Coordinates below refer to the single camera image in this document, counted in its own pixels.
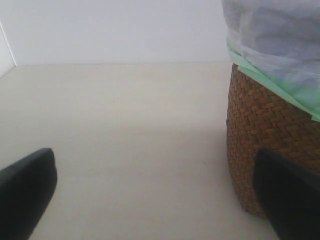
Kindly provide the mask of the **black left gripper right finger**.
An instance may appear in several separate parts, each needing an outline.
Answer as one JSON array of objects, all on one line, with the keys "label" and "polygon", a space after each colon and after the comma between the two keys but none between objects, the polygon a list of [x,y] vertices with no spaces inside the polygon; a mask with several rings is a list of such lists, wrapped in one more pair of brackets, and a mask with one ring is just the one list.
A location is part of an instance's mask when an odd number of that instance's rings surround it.
[{"label": "black left gripper right finger", "polygon": [[262,148],[254,158],[252,183],[279,239],[319,240],[319,175]]}]

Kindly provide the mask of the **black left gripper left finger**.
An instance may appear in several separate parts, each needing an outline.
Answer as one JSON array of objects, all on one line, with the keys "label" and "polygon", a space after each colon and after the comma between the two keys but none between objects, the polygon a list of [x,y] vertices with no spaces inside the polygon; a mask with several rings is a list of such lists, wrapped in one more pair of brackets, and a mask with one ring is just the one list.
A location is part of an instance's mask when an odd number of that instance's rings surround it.
[{"label": "black left gripper left finger", "polygon": [[27,240],[57,186],[52,149],[39,149],[0,171],[0,238]]}]

